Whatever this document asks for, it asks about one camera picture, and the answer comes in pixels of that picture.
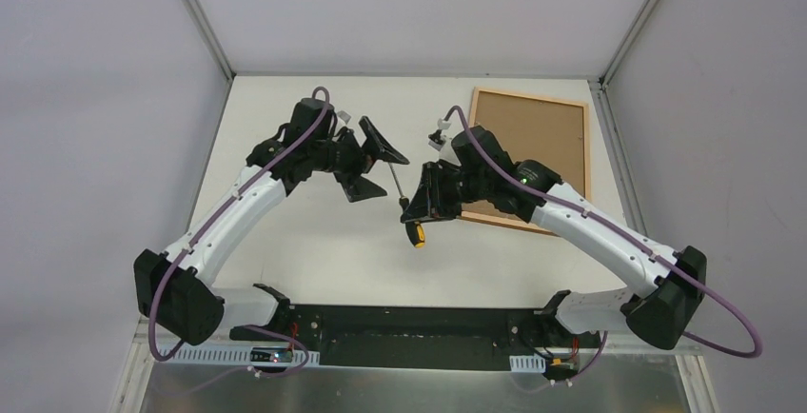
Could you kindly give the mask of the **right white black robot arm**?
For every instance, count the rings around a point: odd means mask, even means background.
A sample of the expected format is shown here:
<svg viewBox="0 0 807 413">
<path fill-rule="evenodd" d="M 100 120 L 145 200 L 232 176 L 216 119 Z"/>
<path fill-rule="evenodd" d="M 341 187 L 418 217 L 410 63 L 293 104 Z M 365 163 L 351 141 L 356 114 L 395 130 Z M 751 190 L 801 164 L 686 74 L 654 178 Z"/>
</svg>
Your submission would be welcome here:
<svg viewBox="0 0 807 413">
<path fill-rule="evenodd" d="M 596 293 L 557 292 L 541 311 L 546 342 L 562 346 L 584 332 L 616 331 L 632 332 L 659 349 L 677 345 L 703 294 L 653 257 L 662 255 L 703 281 L 702 252 L 692 246 L 676 252 L 600 215 L 556 171 L 535 160 L 511 160 L 481 126 L 453 138 L 436 130 L 429 144 L 439 159 L 423 164 L 403 223 L 451 221 L 463 205 L 488 202 L 563 238 L 624 282 L 622 289 Z"/>
</svg>

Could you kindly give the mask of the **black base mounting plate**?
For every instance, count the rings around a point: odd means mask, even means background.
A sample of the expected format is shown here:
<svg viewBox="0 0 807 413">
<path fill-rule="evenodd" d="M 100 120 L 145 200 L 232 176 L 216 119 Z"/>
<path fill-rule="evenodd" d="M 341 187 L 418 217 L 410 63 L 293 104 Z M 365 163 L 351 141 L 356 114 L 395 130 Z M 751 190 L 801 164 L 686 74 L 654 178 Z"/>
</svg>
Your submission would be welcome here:
<svg viewBox="0 0 807 413">
<path fill-rule="evenodd" d="M 267 329 L 294 336 L 328 366 L 507 371 L 510 357 L 559 355 L 578 343 L 533 308 L 288 305 Z"/>
</svg>

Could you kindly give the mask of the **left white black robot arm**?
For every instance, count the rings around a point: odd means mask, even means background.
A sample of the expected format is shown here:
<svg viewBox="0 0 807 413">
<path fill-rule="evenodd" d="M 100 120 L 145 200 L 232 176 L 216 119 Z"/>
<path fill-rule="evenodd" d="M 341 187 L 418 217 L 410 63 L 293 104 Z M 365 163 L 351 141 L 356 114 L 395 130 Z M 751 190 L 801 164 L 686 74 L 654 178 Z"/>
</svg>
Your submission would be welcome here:
<svg viewBox="0 0 807 413">
<path fill-rule="evenodd" d="M 289 331 L 288 299 L 266 285 L 215 288 L 224 263 L 270 210 L 315 172 L 329 173 L 351 203 L 386 196 L 366 179 L 378 162 L 406 165 L 368 117 L 364 140 L 340 127 L 344 114 L 326 100 L 301 99 L 289 122 L 257 144 L 236 180 L 214 208 L 180 239 L 133 264 L 137 305 L 149 326 L 160 326 L 183 344 L 199 345 L 220 329 L 253 325 L 268 341 Z"/>
</svg>

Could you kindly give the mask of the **brown wooden photo frame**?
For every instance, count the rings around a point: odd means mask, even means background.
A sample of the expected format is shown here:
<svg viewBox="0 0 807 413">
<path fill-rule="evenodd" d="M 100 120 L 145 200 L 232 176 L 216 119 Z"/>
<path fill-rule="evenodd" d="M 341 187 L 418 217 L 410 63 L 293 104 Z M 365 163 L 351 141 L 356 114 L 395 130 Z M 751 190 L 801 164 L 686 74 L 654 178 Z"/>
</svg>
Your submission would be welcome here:
<svg viewBox="0 0 807 413">
<path fill-rule="evenodd" d="M 588 104 L 475 88 L 468 121 L 492 132 L 513 161 L 536 160 L 592 197 Z"/>
</svg>

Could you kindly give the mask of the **black orange handle screwdriver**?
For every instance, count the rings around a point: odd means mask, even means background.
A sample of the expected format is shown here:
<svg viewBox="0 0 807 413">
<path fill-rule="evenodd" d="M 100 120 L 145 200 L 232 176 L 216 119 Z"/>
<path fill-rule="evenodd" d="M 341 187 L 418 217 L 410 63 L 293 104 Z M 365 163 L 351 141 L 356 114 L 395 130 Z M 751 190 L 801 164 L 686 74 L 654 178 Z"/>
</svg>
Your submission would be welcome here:
<svg viewBox="0 0 807 413">
<path fill-rule="evenodd" d="M 387 164 L 390 169 L 391 175 L 393 177 L 393 181 L 395 184 L 396 189 L 399 193 L 399 206 L 402 210 L 406 210 L 409 205 L 408 198 L 404 195 L 403 189 L 401 187 L 398 175 L 393 167 L 392 164 Z M 425 245 L 425 235 L 422 226 L 417 222 L 409 222 L 405 223 L 405 230 L 408 240 L 411 245 L 415 248 L 421 248 Z"/>
</svg>

